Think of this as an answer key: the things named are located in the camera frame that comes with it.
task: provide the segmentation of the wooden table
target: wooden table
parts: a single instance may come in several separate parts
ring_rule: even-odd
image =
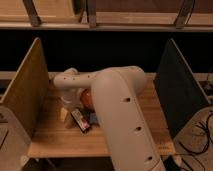
[[[87,134],[77,126],[66,129],[60,121],[59,91],[50,82],[41,40],[36,38],[0,100],[0,113],[29,145],[31,158],[102,157],[109,151],[102,131],[93,126]],[[139,97],[145,119],[160,155],[175,153],[173,141],[153,84]]]
[[[152,75],[148,74],[148,84],[139,97],[139,103],[159,154],[174,154],[175,148],[154,88]],[[86,134],[83,134],[77,126],[65,128],[60,121],[61,107],[60,93],[50,84],[29,146],[28,156],[31,158],[109,156],[100,127],[93,126]]]

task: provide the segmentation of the wooden panel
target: wooden panel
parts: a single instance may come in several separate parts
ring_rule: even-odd
[[[178,13],[97,12],[99,24],[173,25]],[[213,25],[213,14],[192,14],[187,26]]]
[[[30,142],[34,132],[48,84],[42,45],[37,38],[0,101],[0,113],[26,143]]]
[[[149,76],[148,85],[139,101],[159,153],[174,154],[175,149],[156,96],[153,79]],[[50,84],[28,156],[35,158],[109,156],[101,129],[93,126],[87,134],[81,133],[77,126],[66,129],[60,122],[61,107],[60,94]]]
[[[43,22],[78,22],[83,10],[74,13],[71,0],[34,0]],[[28,21],[27,12],[22,0],[0,1],[0,21]]]
[[[180,10],[183,0],[98,0],[97,11],[171,13]],[[213,13],[213,1],[195,2],[195,12]]]

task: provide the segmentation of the cable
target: cable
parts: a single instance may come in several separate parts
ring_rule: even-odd
[[[187,154],[179,154],[179,155],[192,156],[194,158],[194,160],[196,160],[199,163],[199,165],[203,168],[204,171],[206,170],[205,166],[195,156],[205,153],[209,149],[210,143],[213,144],[213,140],[211,138],[211,133],[210,133],[210,128],[209,128],[209,122],[210,122],[210,119],[213,117],[213,111],[210,110],[209,112],[210,112],[210,114],[206,118],[206,122],[199,122],[198,124],[195,125],[196,127],[202,129],[205,132],[205,135],[206,135],[206,138],[207,138],[207,142],[206,142],[206,144],[204,145],[204,147],[201,151],[198,151],[198,152],[193,151],[193,150],[187,148],[181,141],[179,141],[180,146],[187,152]],[[182,159],[182,161],[190,169],[190,171],[192,171],[192,167],[184,159]]]
[[[191,156],[191,157],[193,157],[193,159],[194,160],[196,160],[196,162],[203,168],[203,171],[205,171],[206,169],[205,169],[205,166],[203,165],[203,163],[198,159],[198,158],[196,158],[195,157],[195,155],[193,155],[193,154],[189,154],[189,153],[177,153],[177,154],[175,154],[175,155],[181,155],[181,156]],[[191,171],[191,170],[187,170],[186,168],[183,168],[183,167],[180,167],[180,169],[183,169],[183,170],[185,170],[185,171]]]
[[[200,155],[200,154],[203,154],[205,153],[208,148],[209,148],[209,145],[210,145],[210,142],[213,144],[213,141],[212,141],[212,138],[211,138],[211,134],[210,134],[210,130],[209,130],[209,120],[210,118],[213,116],[213,112],[210,113],[210,115],[207,117],[206,119],[206,123],[202,123],[202,122],[199,122],[198,124],[199,125],[195,125],[196,127],[202,129],[205,134],[206,134],[206,138],[207,138],[207,142],[206,144],[204,145],[203,149],[201,151],[193,151],[193,150],[190,150],[189,148],[187,148],[181,141],[179,141],[179,144],[180,146],[186,151],[188,152],[189,154],[193,154],[193,155]]]

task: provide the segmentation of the black object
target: black object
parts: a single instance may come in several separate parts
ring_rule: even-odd
[[[198,110],[210,105],[173,39],[166,44],[154,83],[172,138]]]

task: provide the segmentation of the small object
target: small object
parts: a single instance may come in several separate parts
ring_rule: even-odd
[[[74,126],[74,120],[69,113],[70,112],[64,107],[61,108],[60,120],[62,123],[64,123],[66,128],[71,128]]]
[[[86,133],[91,128],[90,124],[87,122],[79,109],[72,111],[71,115],[83,133]]]
[[[85,89],[81,93],[80,97],[81,103],[83,104],[84,107],[94,111],[94,106],[92,102],[92,95],[91,95],[91,89]]]
[[[99,125],[98,118],[97,118],[95,113],[90,113],[89,123],[90,124],[98,124]]]

